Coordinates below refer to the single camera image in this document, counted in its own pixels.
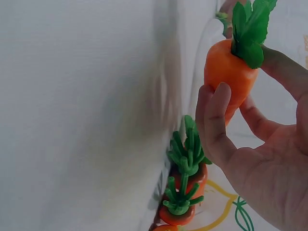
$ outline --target hand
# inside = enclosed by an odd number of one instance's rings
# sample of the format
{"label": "hand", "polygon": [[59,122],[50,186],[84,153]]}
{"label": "hand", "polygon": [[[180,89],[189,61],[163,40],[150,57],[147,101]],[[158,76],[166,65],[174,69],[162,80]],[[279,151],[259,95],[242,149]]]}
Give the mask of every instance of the hand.
{"label": "hand", "polygon": [[264,57],[262,69],[297,101],[296,124],[267,120],[248,97],[241,113],[265,143],[237,149],[224,121],[231,89],[221,83],[215,93],[209,86],[200,88],[197,128],[206,156],[257,213],[283,231],[308,230],[308,71],[268,48]]}

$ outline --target toy carrot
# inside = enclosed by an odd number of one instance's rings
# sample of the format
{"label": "toy carrot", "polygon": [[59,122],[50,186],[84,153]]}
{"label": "toy carrot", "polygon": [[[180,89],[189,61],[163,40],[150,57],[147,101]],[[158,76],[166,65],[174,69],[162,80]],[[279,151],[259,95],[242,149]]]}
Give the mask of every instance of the toy carrot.
{"label": "toy carrot", "polygon": [[205,84],[214,89],[221,82],[231,88],[231,99],[225,114],[226,126],[235,111],[249,95],[258,75],[264,56],[262,44],[267,36],[270,12],[277,0],[255,0],[251,7],[237,2],[233,8],[233,39],[216,43],[208,51]]}
{"label": "toy carrot", "polygon": [[153,231],[185,231],[181,225],[173,226],[173,225],[161,225],[156,227]]}
{"label": "toy carrot", "polygon": [[173,133],[173,139],[171,140],[173,149],[168,152],[168,156],[176,165],[171,169],[170,175],[175,178],[176,189],[180,188],[181,175],[184,173],[189,176],[187,185],[188,192],[193,188],[195,183],[198,183],[200,187],[192,197],[194,199],[204,195],[204,187],[207,181],[206,165],[212,164],[212,162],[204,156],[196,123],[189,115],[186,115],[184,120],[187,136],[185,147],[182,145],[178,131]]}
{"label": "toy carrot", "polygon": [[175,188],[174,177],[168,178],[168,188],[165,191],[169,200],[164,200],[158,214],[160,218],[169,225],[186,225],[195,215],[195,204],[203,201],[204,196],[192,199],[192,196],[199,188],[199,184],[195,183],[192,190],[186,193],[188,175],[183,174],[181,178],[180,190],[177,192]]}

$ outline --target orange carrot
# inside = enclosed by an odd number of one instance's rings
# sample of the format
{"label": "orange carrot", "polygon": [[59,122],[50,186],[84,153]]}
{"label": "orange carrot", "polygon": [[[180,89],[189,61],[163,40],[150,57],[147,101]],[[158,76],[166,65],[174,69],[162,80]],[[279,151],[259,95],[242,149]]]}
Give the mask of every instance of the orange carrot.
{"label": "orange carrot", "polygon": [[156,227],[153,231],[180,231],[180,226],[173,226],[173,225],[161,225]]}
{"label": "orange carrot", "polygon": [[159,208],[158,214],[169,225],[186,225],[191,222],[195,215],[195,204],[204,199],[203,195],[192,199],[199,188],[199,184],[195,183],[194,187],[187,192],[187,183],[188,174],[184,173],[181,177],[180,190],[177,192],[174,177],[168,178],[168,188],[165,190],[168,200],[163,200],[163,205]]}
{"label": "orange carrot", "polygon": [[248,0],[243,6],[237,2],[233,8],[233,39],[212,46],[207,54],[204,80],[216,89],[221,82],[231,88],[231,99],[225,119],[226,126],[235,111],[249,95],[264,56],[262,44],[267,36],[269,13],[277,0]]}

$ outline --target white surface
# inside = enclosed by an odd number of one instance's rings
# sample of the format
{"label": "white surface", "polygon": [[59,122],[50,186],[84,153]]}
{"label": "white surface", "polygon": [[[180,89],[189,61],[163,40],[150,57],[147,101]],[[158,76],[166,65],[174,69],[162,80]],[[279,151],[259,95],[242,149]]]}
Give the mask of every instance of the white surface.
{"label": "white surface", "polygon": [[215,0],[0,2],[0,230],[150,225],[214,10]]}

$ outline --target plastic toy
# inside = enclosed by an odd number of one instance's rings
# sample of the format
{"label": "plastic toy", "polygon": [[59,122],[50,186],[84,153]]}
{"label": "plastic toy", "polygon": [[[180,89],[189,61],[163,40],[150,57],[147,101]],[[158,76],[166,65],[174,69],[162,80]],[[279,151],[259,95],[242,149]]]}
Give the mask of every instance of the plastic toy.
{"label": "plastic toy", "polygon": [[153,231],[185,231],[181,225],[161,225],[156,227]]}
{"label": "plastic toy", "polygon": [[186,193],[188,175],[182,174],[180,190],[177,192],[175,188],[174,177],[168,178],[168,188],[165,194],[169,200],[164,200],[158,213],[160,218],[169,225],[186,225],[195,215],[195,204],[204,200],[204,196],[192,199],[193,195],[199,188],[199,184],[195,183],[194,187]]}
{"label": "plastic toy", "polygon": [[204,81],[216,89],[221,82],[231,88],[231,99],[225,114],[226,126],[235,111],[249,95],[264,56],[262,44],[267,36],[270,12],[277,0],[237,2],[233,8],[233,38],[212,46],[207,54]]}
{"label": "plastic toy", "polygon": [[188,174],[188,192],[195,183],[200,185],[198,191],[192,197],[197,198],[204,195],[204,187],[207,181],[206,165],[210,165],[212,162],[204,156],[196,123],[189,115],[186,115],[184,120],[187,136],[184,143],[185,147],[182,145],[178,131],[173,133],[173,139],[171,140],[172,150],[168,152],[168,156],[174,161],[175,166],[172,168],[170,175],[175,178],[175,187],[179,189],[182,174]]}

